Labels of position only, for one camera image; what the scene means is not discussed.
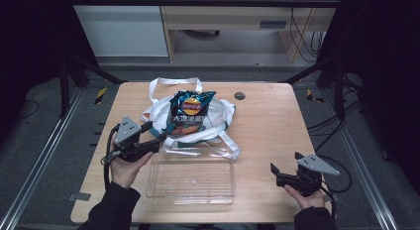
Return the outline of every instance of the hand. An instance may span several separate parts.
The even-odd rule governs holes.
[[[304,197],[290,185],[285,185],[284,189],[290,194],[290,196],[296,199],[300,209],[302,210],[308,207],[325,207],[324,193],[322,193],[321,190],[317,190],[310,196]]]
[[[111,150],[114,150],[114,141],[115,136],[111,142]],[[115,158],[110,164],[112,181],[124,188],[129,189],[136,179],[140,168],[151,159],[153,154],[154,153],[149,152],[134,163],[125,162],[118,157]]]

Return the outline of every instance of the chip bag label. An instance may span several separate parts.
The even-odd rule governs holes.
[[[185,135],[202,131],[203,121],[215,94],[216,91],[177,91],[169,101],[170,109],[166,121],[168,134]]]

